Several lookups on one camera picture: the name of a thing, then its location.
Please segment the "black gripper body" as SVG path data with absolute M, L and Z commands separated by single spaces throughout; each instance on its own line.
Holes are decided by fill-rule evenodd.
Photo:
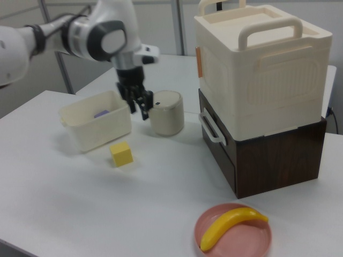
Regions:
M 137 88 L 139 92 L 145 90 L 143 85 L 145 76 L 144 69 L 142 66 L 135 67 L 129 70 L 116 70 L 118 83 L 117 87 L 120 93 L 124 92 L 126 89 L 130 90 L 131 87 Z

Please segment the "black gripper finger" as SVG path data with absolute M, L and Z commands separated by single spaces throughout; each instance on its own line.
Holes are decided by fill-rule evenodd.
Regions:
M 153 92 L 149 90 L 142 90 L 138 93 L 138 96 L 135 97 L 135 102 L 138 104 L 141 110 L 141 116 L 143 120 L 149 118 L 148 112 L 153 108 Z
M 131 96 L 131 91 L 125 85 L 122 85 L 120 82 L 116 83 L 118 91 L 121 95 L 121 98 L 128 104 L 130 112 L 133 114 L 136 112 L 135 102 Z

